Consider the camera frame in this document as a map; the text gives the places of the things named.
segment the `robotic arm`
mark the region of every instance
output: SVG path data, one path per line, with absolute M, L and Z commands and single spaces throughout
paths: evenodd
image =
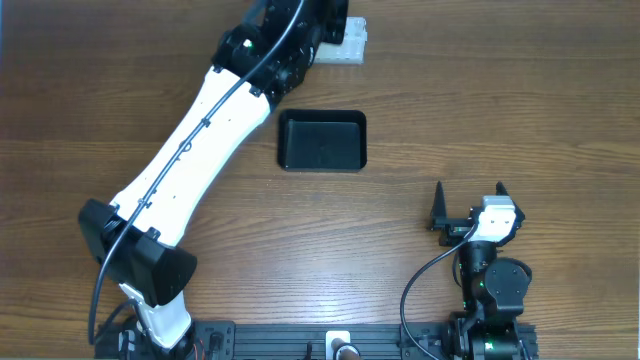
M 174 356 L 191 346 L 182 290 L 197 261 L 177 245 L 196 205 L 237 146 L 302 83 L 320 43 L 344 37 L 348 0 L 263 5 L 261 25 L 223 36 L 191 109 L 147 168 L 109 205 L 92 199 L 79 215 L 101 275 L 120 284 L 154 345 Z

